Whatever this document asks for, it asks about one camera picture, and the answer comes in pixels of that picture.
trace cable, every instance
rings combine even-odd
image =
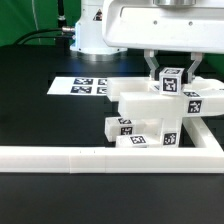
[[[66,26],[67,21],[65,18],[64,1],[58,0],[58,27]]]
[[[22,37],[20,37],[19,39],[17,39],[13,45],[17,45],[19,44],[21,41],[23,41],[24,39],[32,36],[32,35],[35,35],[35,34],[40,34],[40,33],[49,33],[49,32],[58,32],[58,31],[62,31],[61,28],[54,28],[54,29],[42,29],[42,30],[37,30],[37,31],[33,31],[33,32],[30,32],[30,33],[27,33],[25,35],[23,35]]]
[[[37,21],[37,14],[36,14],[36,4],[35,4],[35,0],[32,0],[32,10],[33,10],[33,18],[34,18],[36,30],[39,30],[39,25],[38,25],[38,21]]]
[[[30,37],[30,38],[27,38],[26,40],[24,40],[21,45],[24,45],[26,42],[30,41],[30,40],[33,40],[33,39],[53,39],[53,38],[58,38],[58,39],[72,39],[72,36],[36,36],[36,37]]]

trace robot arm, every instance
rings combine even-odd
[[[109,46],[224,53],[224,1],[107,0],[103,15]]]

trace white cube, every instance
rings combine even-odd
[[[160,94],[180,95],[182,90],[182,75],[184,68],[164,68],[159,73]]]

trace printed marker sheet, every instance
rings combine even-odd
[[[107,94],[107,79],[88,77],[56,77],[47,94],[105,96]]]

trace stacked blocks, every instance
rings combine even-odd
[[[118,123],[118,118],[106,119],[108,140],[116,140],[118,148],[174,148],[179,146],[183,118],[224,114],[223,83],[197,77],[192,84],[186,84],[183,88],[183,75],[183,68],[164,68],[159,81],[148,80],[146,85],[145,80],[141,80],[138,86],[135,85],[136,80],[130,79],[124,91],[123,79],[109,81],[110,88],[115,86],[117,89],[118,112],[125,122]],[[139,91],[143,83],[148,90]],[[200,138],[200,133],[195,135],[191,138]],[[203,144],[196,146],[209,145],[205,139],[200,142]]]

